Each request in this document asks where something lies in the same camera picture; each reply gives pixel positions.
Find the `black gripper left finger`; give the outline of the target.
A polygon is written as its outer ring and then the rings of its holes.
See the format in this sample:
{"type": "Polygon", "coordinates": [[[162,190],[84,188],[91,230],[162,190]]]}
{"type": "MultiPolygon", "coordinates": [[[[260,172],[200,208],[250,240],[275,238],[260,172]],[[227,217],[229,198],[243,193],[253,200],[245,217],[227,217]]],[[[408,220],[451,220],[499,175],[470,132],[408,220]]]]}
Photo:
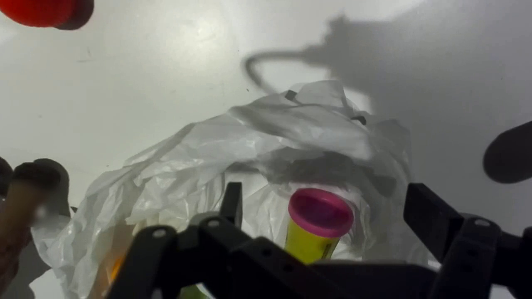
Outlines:
{"type": "Polygon", "coordinates": [[[202,213],[177,233],[142,230],[107,291],[107,299],[180,299],[204,285],[217,299],[345,299],[318,271],[267,238],[242,232],[243,187],[230,183],[222,210],[202,213]]]}

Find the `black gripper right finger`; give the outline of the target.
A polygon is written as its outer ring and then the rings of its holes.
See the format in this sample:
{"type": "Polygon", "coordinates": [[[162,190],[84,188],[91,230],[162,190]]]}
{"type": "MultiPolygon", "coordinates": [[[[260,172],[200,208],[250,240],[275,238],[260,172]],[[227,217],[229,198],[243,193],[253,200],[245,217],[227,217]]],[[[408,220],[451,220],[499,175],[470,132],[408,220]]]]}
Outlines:
{"type": "Polygon", "coordinates": [[[532,299],[532,228],[506,233],[456,212],[423,183],[408,187],[405,222],[441,263],[430,299],[490,299],[493,286],[532,299]]]}

